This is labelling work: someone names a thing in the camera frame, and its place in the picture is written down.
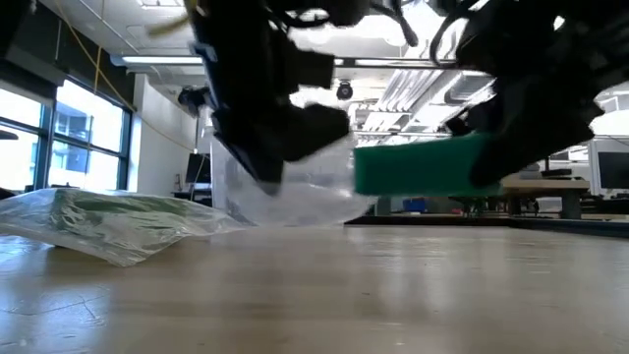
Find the teal elastic bandage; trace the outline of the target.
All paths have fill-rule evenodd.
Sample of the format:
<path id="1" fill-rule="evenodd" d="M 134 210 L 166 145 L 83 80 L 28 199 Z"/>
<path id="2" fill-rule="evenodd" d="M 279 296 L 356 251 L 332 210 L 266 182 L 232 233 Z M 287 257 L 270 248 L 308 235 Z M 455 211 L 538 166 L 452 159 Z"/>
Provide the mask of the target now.
<path id="1" fill-rule="evenodd" d="M 476 187 L 474 162 L 485 134 L 396 146 L 354 149 L 355 192 L 373 197 L 486 197 L 501 192 L 498 182 Z"/>

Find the long ceiling light strip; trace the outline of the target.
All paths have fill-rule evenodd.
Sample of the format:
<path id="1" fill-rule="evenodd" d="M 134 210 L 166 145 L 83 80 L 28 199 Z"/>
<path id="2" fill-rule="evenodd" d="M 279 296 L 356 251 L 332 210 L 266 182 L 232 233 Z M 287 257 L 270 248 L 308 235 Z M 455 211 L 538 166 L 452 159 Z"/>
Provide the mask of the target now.
<path id="1" fill-rule="evenodd" d="M 111 62 L 116 66 L 200 66 L 198 56 L 157 56 L 157 55 L 112 55 Z M 334 65 L 340 68 L 390 68 L 426 69 L 433 68 L 430 60 L 388 57 L 335 57 Z"/>

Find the silver ventilation duct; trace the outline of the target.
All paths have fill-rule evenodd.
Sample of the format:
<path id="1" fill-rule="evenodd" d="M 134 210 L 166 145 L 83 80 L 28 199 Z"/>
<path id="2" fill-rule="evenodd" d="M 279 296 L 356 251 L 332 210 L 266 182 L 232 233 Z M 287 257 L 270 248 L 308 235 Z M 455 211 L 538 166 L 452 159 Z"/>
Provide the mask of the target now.
<path id="1" fill-rule="evenodd" d="M 463 105 L 469 102 L 477 93 L 490 87 L 493 77 L 479 74 L 463 74 L 443 96 L 447 105 Z"/>

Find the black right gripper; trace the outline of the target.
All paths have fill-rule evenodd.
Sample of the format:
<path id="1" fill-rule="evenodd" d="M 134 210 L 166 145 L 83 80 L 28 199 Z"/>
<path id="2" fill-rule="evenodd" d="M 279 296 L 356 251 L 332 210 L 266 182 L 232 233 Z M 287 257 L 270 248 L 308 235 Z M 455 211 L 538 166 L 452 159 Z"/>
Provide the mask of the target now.
<path id="1" fill-rule="evenodd" d="M 486 135 L 476 187 L 591 139 L 598 96 L 629 81 L 629 0 L 454 0 L 454 17 L 457 67 L 494 78 L 490 100 L 444 123 Z"/>

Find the blue framed window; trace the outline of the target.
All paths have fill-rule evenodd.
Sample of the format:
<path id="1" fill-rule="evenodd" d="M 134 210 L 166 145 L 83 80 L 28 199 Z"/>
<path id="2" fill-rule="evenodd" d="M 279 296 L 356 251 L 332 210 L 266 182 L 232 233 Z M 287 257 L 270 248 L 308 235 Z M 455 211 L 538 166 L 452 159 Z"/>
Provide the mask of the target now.
<path id="1" fill-rule="evenodd" d="M 0 188 L 123 188 L 130 123 L 129 111 L 69 80 L 52 101 L 2 83 Z"/>

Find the black computer monitor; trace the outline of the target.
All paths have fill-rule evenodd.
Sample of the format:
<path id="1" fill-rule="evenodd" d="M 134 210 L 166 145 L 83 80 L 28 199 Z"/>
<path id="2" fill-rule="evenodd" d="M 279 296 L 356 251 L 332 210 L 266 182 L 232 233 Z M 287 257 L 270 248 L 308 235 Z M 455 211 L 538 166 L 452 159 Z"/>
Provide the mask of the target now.
<path id="1" fill-rule="evenodd" d="M 210 155 L 207 153 L 191 153 L 188 159 L 186 182 L 188 184 L 211 182 Z"/>
<path id="2" fill-rule="evenodd" d="M 629 189 L 629 152 L 599 152 L 598 160 L 602 188 Z"/>

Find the clear plastic bag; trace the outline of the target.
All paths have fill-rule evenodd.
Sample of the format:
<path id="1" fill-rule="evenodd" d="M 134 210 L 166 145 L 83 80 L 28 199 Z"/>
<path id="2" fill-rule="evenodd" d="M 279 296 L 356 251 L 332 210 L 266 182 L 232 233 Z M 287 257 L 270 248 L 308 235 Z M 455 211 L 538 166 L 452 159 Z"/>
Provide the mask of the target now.
<path id="1" fill-rule="evenodd" d="M 0 201 L 0 233 L 79 251 L 115 266 L 133 266 L 187 237 L 204 237 L 245 229 L 227 213 L 191 202 L 187 217 L 157 224 L 105 219 L 98 225 L 62 225 L 50 217 L 57 189 L 40 189 Z"/>
<path id="2" fill-rule="evenodd" d="M 253 226 L 342 224 L 367 213 L 375 197 L 355 192 L 354 135 L 298 162 L 284 165 L 279 193 L 265 194 L 229 153 L 226 162 L 230 213 Z"/>

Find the wooden workbench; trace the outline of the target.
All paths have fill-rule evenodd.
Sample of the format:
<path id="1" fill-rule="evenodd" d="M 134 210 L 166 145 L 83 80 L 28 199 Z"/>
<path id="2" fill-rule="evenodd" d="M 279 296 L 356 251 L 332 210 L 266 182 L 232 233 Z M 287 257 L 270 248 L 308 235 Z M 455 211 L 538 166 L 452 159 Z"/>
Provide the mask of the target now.
<path id="1" fill-rule="evenodd" d="M 521 179 L 511 175 L 501 181 L 502 197 L 510 216 L 522 213 L 521 202 L 525 199 L 556 197 L 561 199 L 562 219 L 580 219 L 581 196 L 589 189 L 590 182 L 586 180 Z"/>

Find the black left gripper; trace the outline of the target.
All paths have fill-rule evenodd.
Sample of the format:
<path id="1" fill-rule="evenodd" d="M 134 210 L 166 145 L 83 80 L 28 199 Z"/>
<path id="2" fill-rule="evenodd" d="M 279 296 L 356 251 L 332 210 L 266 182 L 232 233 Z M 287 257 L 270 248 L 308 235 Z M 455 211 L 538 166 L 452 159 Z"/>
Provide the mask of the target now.
<path id="1" fill-rule="evenodd" d="M 291 29 L 339 25 L 340 0 L 188 0 L 191 50 L 201 58 L 209 87 L 213 136 L 269 196 L 279 193 L 284 161 L 297 161 L 350 133 L 347 113 L 311 104 L 294 106 L 301 86 L 327 89 L 334 58 L 297 47 Z M 282 158 L 259 128 L 281 129 Z"/>

